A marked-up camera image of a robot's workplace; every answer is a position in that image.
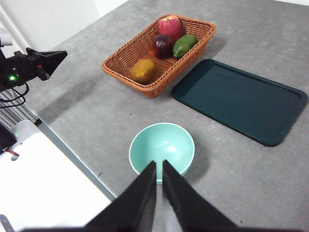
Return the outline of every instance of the black cable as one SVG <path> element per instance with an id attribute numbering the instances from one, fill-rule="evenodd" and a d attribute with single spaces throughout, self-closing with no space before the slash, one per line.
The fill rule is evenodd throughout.
<path id="1" fill-rule="evenodd" d="M 26 82 L 25 82 L 25 85 L 26 85 L 26 90 L 25 90 L 25 92 L 24 92 L 23 94 L 20 94 L 17 90 L 15 90 L 14 88 L 12 88 L 12 90 L 14 90 L 16 93 L 18 93 L 19 96 L 16 97 L 16 98 L 14 98 L 14 99 L 9 99 L 9 100 L 5 100 L 5 99 L 0 98 L 0 102 L 12 102 L 12 101 L 15 101 L 15 100 L 17 100 L 17 99 L 22 98 L 23 96 L 25 96 L 25 95 L 29 92 L 29 86 L 28 86 L 28 84 L 27 84 Z"/>
<path id="2" fill-rule="evenodd" d="M 10 108 L 10 107 L 15 107 L 15 106 L 19 106 L 22 105 L 26 102 L 26 99 L 24 97 L 21 97 L 21 99 L 23 100 L 23 102 L 19 103 L 19 104 L 15 104 L 15 105 L 6 105 L 6 106 L 0 106 L 0 109 L 4 109 L 4 108 Z"/>
<path id="3" fill-rule="evenodd" d="M 15 101 L 17 99 L 22 99 L 23 101 L 19 104 L 14 104 L 14 105 L 7 105 L 7 106 L 0 106 L 0 109 L 4 109 L 4 108 L 10 108 L 10 107 L 15 107 L 15 106 L 19 106 L 19 105 L 22 105 L 26 102 L 26 99 L 24 98 L 24 96 L 29 92 L 29 86 L 27 83 L 25 83 L 26 85 L 26 90 L 23 94 L 20 94 L 16 89 L 12 88 L 12 90 L 17 93 L 19 96 L 14 98 L 14 99 L 11 99 L 11 100 L 4 100 L 2 98 L 0 98 L 0 102 L 3 102 L 2 100 L 4 100 L 4 102 L 8 103 L 8 102 L 12 102 L 12 101 Z"/>

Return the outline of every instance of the woven basket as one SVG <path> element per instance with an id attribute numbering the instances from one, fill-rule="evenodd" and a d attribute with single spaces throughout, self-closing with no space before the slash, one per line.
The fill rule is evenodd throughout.
<path id="1" fill-rule="evenodd" d="M 150 98 L 157 97 L 177 75 L 204 52 L 208 40 L 216 32 L 216 26 L 212 23 L 177 15 L 183 35 L 195 35 L 198 43 L 181 59 L 174 57 L 158 59 L 152 51 L 153 37 L 158 34 L 158 20 L 166 16 L 168 14 L 158 18 L 103 61 L 102 70 Z M 130 69 L 142 58 L 151 59 L 156 66 L 154 78 L 146 85 L 139 84 L 129 78 Z"/>

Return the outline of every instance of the red apple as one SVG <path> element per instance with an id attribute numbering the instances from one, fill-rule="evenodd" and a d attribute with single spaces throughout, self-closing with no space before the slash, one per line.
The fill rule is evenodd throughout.
<path id="1" fill-rule="evenodd" d="M 177 16 L 170 15 L 158 21 L 158 33 L 160 35 L 169 35 L 174 42 L 182 35 L 182 28 Z"/>
<path id="2" fill-rule="evenodd" d="M 172 55 L 174 42 L 169 35 L 156 35 L 153 41 L 155 57 L 164 59 Z"/>

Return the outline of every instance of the tray rim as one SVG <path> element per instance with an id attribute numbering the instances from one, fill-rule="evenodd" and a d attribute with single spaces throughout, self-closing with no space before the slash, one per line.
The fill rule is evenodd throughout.
<path id="1" fill-rule="evenodd" d="M 216 65 L 219 65 L 219 66 L 223 66 L 223 67 L 225 67 L 225 68 L 227 68 L 227 69 L 230 69 L 230 70 L 232 70 L 232 71 L 234 71 L 234 72 L 239 72 L 239 73 L 244 74 L 244 75 L 247 75 L 247 76 L 249 76 L 249 77 L 251 77 L 251 78 L 253 78 L 253 79 L 257 79 L 258 81 L 267 82 L 267 83 L 269 83 L 269 84 L 271 84 L 271 85 L 275 85 L 275 86 L 284 88 L 284 89 L 286 89 L 286 90 L 288 90 L 288 91 L 290 91 L 290 92 L 294 92 L 294 93 L 298 94 L 298 95 L 300 96 L 299 104 L 297 104 L 295 110 L 287 117 L 285 123 L 284 123 L 283 126 L 281 127 L 281 128 L 284 129 L 284 131 L 285 131 L 286 133 L 283 134 L 283 135 L 282 135 L 281 133 L 279 133 L 279 134 L 272 140 L 271 143 L 268 143 L 268 142 L 265 142 L 265 141 L 263 141 L 263 140 L 259 140 L 259 139 L 255 138 L 254 136 L 252 136 L 252 135 L 250 135 L 250 134 L 248 134 L 248 133 L 246 133 L 246 132 L 244 132 L 244 131 L 242 131 L 242 130 L 239 130 L 239 129 L 233 127 L 233 126 L 230 126 L 230 125 L 228 125 L 228 124 L 226 124 L 226 123 L 224 123 L 224 122 L 222 122 L 222 121 L 220 121 L 220 120 L 218 120 L 218 119 L 212 117 L 211 115 L 208 115 L 208 114 L 206 114 L 206 113 L 204 113 L 204 112 L 202 112 L 202 111 L 200 111 L 200 110 L 198 110 L 198 109 L 196 109 L 196 108 L 190 106 L 189 104 L 184 103 L 184 102 L 181 101 L 181 100 L 176 99 L 175 96 L 174 96 L 174 94 L 175 94 L 175 89 L 176 89 L 179 85 L 181 85 L 182 82 L 184 82 L 185 78 L 186 78 L 187 76 L 189 76 L 190 73 L 191 73 L 194 69 L 198 68 L 198 66 L 202 65 L 202 64 L 205 63 L 205 62 L 212 62 L 213 64 L 216 64 Z M 175 87 L 174 87 L 174 88 L 172 89 L 172 91 L 171 91 L 171 94 L 172 94 L 172 97 L 173 97 L 174 100 L 176 100 L 176 101 L 178 101 L 178 102 L 180 102 L 180 103 L 182 103 L 182 104 L 184 104 L 184 105 L 190 107 L 191 109 L 193 109 L 193 110 L 195 110 L 195 111 L 197 111 L 197 112 L 199 112 L 199 113 L 201 113 L 201 114 L 203 114 L 203 115 L 205 115 L 205 116 L 207 116 L 207 117 L 209 117 L 209 118 L 215 120 L 216 122 L 221 123 L 222 125 L 224 125 L 224 126 L 230 128 L 230 129 L 232 129 L 232 130 L 234 130 L 234 131 L 236 131 L 236 132 L 238 132 L 238 133 L 240 133 L 240 134 L 242 134 L 242 135 L 245 135 L 246 137 L 248 137 L 248 138 L 250 138 L 250 139 L 252 139 L 252 140 L 254 140 L 254 141 L 256 141 L 256 142 L 258 142 L 258 143 L 260 143 L 260 144 L 262 144 L 262 145 L 264 145 L 264 146 L 269 146 L 269 147 L 277 146 L 277 145 L 279 145 L 280 143 L 282 143 L 282 142 L 284 141 L 284 139 L 286 138 L 286 136 L 288 135 L 288 133 L 289 133 L 290 130 L 292 129 L 293 125 L 297 122 L 298 118 L 300 117 L 300 115 L 302 114 L 302 112 L 304 111 L 304 109 L 306 108 L 306 105 L 307 105 L 307 103 L 308 103 L 308 96 L 307 96 L 307 94 L 306 94 L 304 91 L 302 91 L 302 90 L 299 90 L 299 89 L 297 89 L 297 88 L 290 87 L 290 86 L 287 86 L 287 85 L 285 85 L 285 84 L 282 84 L 282 83 L 279 83 L 279 82 L 276 82 L 276 81 L 273 81 L 273 80 L 270 80 L 270 79 L 267 79 L 267 78 L 264 78 L 264 77 L 255 75 L 255 74 L 253 74 L 253 73 L 250 73 L 250 72 L 247 72 L 247 71 L 244 71 L 244 70 L 241 70 L 241 69 L 232 67 L 232 66 L 230 66 L 230 65 L 221 63 L 221 62 L 216 61 L 216 60 L 213 60 L 213 59 L 204 59 L 204 60 L 202 60 L 200 63 L 198 63 L 198 64 L 197 64 L 197 65 L 196 65 L 196 66 L 195 66 L 195 67 L 194 67 L 194 68 L 193 68 L 193 69 L 180 81 L 180 82 L 178 82 L 178 83 L 175 85 Z"/>

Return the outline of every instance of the red wire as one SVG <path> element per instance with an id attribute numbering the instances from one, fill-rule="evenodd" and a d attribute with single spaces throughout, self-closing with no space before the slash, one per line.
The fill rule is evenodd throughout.
<path id="1" fill-rule="evenodd" d="M 16 153 L 16 152 L 14 152 L 14 151 L 11 151 L 10 149 L 5 149 L 4 151 L 6 151 L 6 152 L 9 152 L 9 153 L 11 153 L 12 155 L 14 155 L 14 156 L 19 156 L 19 154 L 18 153 Z"/>

